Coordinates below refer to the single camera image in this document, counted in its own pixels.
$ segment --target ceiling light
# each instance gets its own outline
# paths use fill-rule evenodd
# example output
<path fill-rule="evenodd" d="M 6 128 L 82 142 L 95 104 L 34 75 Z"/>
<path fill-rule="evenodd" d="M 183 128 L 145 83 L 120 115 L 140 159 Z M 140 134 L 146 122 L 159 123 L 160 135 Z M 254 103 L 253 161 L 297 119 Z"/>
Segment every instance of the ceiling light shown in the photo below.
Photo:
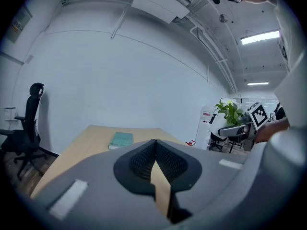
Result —
<path fill-rule="evenodd" d="M 248 85 L 267 85 L 269 82 L 249 82 Z"/>
<path fill-rule="evenodd" d="M 243 37 L 241 38 L 242 45 L 254 43 L 257 41 L 262 41 L 265 39 L 277 38 L 280 37 L 279 31 L 273 31 L 269 33 L 261 33 L 253 36 Z"/>

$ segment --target teal book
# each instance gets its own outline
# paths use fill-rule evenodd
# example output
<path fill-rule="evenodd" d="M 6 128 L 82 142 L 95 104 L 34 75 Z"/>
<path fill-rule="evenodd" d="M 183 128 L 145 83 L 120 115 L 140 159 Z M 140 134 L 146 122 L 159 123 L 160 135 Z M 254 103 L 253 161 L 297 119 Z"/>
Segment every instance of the teal book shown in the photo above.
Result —
<path fill-rule="evenodd" d="M 109 144 L 109 149 L 116 149 L 133 144 L 133 134 L 116 132 Z"/>

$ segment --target black office chair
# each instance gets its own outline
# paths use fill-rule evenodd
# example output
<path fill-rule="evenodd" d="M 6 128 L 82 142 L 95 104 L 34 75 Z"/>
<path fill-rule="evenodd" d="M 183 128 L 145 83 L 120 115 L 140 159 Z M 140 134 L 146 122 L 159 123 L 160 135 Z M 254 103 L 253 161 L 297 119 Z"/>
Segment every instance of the black office chair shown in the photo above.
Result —
<path fill-rule="evenodd" d="M 40 136 L 35 131 L 35 115 L 38 108 L 40 97 L 44 91 L 42 83 L 34 83 L 30 88 L 30 97 L 28 98 L 25 117 L 16 116 L 15 119 L 20 120 L 23 125 L 23 130 L 4 130 L 0 129 L 0 134 L 7 136 L 2 144 L 3 152 L 15 152 L 20 155 L 22 152 L 25 154 L 22 157 L 14 158 L 14 163 L 17 160 L 22 160 L 23 163 L 17 173 L 17 177 L 21 180 L 20 173 L 28 162 L 39 172 L 41 176 L 43 173 L 34 165 L 33 159 L 44 157 L 47 159 L 46 154 L 33 155 L 39 149 Z"/>
<path fill-rule="evenodd" d="M 216 116 L 217 116 L 217 114 L 213 114 L 213 117 L 211 118 L 209 124 L 213 123 L 213 120 L 215 119 Z M 210 144 L 208 150 L 211 151 L 213 149 L 213 147 L 216 147 L 218 150 L 220 150 L 220 152 L 222 152 L 223 146 L 219 145 L 219 143 L 226 141 L 227 138 L 221 139 L 218 136 L 214 135 L 213 133 L 211 133 L 210 138 L 211 138 L 211 144 Z"/>
<path fill-rule="evenodd" d="M 242 136 L 228 137 L 230 143 L 232 144 L 229 153 L 231 153 L 232 148 L 234 147 L 234 145 L 240 146 L 240 148 L 242 147 L 241 138 L 242 138 Z"/>

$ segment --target potted plant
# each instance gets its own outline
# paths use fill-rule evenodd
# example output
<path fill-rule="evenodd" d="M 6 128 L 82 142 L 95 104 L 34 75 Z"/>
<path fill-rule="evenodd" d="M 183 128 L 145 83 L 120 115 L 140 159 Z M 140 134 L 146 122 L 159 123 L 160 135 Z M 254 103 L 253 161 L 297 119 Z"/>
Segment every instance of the potted plant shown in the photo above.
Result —
<path fill-rule="evenodd" d="M 243 109 L 238 108 L 235 99 L 220 99 L 220 103 L 215 105 L 219 109 L 219 113 L 224 114 L 224 119 L 227 120 L 228 125 L 241 125 L 240 117 L 243 116 Z"/>

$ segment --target wooden desk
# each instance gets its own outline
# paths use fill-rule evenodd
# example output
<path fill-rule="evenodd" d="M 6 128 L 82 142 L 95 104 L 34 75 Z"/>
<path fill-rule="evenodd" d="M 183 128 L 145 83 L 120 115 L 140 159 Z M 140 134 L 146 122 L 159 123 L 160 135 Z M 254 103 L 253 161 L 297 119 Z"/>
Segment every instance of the wooden desk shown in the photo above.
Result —
<path fill-rule="evenodd" d="M 90 125 L 53 162 L 32 192 L 31 198 L 34 198 L 48 182 L 81 160 L 108 151 L 108 145 L 116 132 L 133 133 L 134 143 L 161 139 L 185 145 L 185 143 L 159 128 L 113 128 Z M 170 184 L 157 163 L 154 164 L 152 169 L 151 183 L 156 187 L 156 204 L 161 212 L 167 215 Z"/>

